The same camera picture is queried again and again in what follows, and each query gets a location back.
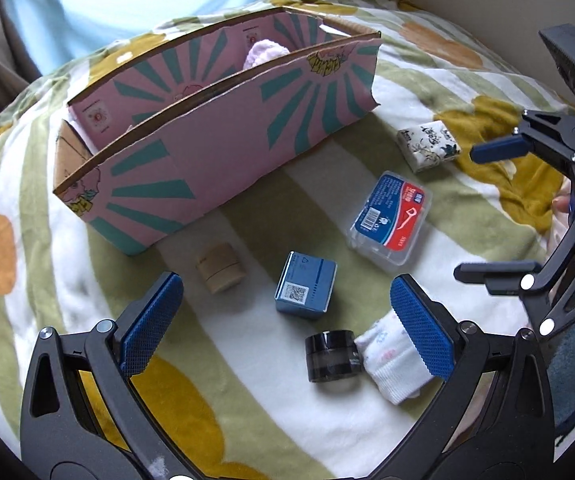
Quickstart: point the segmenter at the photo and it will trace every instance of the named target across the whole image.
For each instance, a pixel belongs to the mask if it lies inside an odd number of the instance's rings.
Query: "person's hand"
[[[552,200],[552,208],[559,213],[567,214],[570,211],[570,195],[559,195]]]

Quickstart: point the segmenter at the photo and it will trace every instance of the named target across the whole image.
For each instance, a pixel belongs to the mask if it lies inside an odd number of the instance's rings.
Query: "pink cardboard box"
[[[243,70],[262,39],[290,54]],[[69,102],[93,150],[64,123],[54,193],[138,254],[373,110],[380,45],[363,25],[287,8],[172,40]]]

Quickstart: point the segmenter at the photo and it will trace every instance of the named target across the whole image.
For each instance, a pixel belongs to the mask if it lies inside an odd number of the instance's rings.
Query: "blue box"
[[[327,312],[337,265],[331,260],[292,251],[278,281],[276,309],[307,319],[318,319]]]

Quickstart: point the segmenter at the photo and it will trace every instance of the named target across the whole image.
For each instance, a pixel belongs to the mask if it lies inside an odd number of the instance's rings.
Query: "striped blanket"
[[[380,104],[311,152],[143,254],[109,245],[52,195],[54,147],[65,103],[128,52],[242,12],[293,6],[378,28],[374,95]],[[363,333],[390,308],[392,277],[347,247],[345,232],[385,170],[412,177],[393,139],[442,120],[463,155],[418,174],[433,193],[408,263],[457,319],[513,334],[527,323],[516,298],[491,298],[453,279],[464,261],[542,260],[550,202],[562,177],[533,156],[476,166],[472,144],[508,134],[523,108],[567,110],[461,28],[407,0],[261,0],[218,15],[165,23],[71,62],[33,83],[0,114],[0,436],[19,452],[20,403],[38,330],[86,332],[117,317],[164,270],[186,297],[134,384],[163,428],[206,474],[321,479],[369,473],[400,442],[440,386],[400,406],[363,377],[353,388],[307,381],[304,339],[320,330]],[[197,256],[227,241],[247,270],[239,286],[208,293]],[[339,265],[329,312],[286,317],[274,290],[289,251]],[[125,446],[90,376],[84,382],[107,437]]]

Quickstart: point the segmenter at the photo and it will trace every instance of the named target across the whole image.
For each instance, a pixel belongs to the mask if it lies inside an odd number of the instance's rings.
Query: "floral blanket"
[[[374,82],[379,107],[205,218],[143,254],[125,256],[51,193],[66,101],[129,58],[126,53],[271,6],[339,15],[381,30]],[[433,202],[400,272],[411,273],[457,319],[514,333],[527,322],[516,298],[491,298],[484,287],[457,283],[452,272],[464,261],[544,257],[561,175],[531,155],[485,166],[469,159],[472,144],[510,133],[523,108],[568,105],[461,28],[407,0],[261,0],[165,23],[39,79],[0,114],[0,436],[20,452],[21,398],[41,327],[86,332],[118,316],[171,269],[183,277],[186,297],[134,384],[190,459],[213,477],[365,476],[409,431],[440,382],[393,406],[367,376],[347,391],[307,381],[306,336],[340,328],[358,335],[390,308],[392,277],[349,249],[345,232],[383,171],[413,176],[394,132],[442,120],[463,154],[414,176],[432,191]],[[220,241],[236,249],[247,277],[212,296],[194,263],[206,245]],[[339,265],[329,312],[320,321],[275,310],[274,289],[292,250]],[[125,446],[93,381],[88,375],[84,381],[107,437]]]

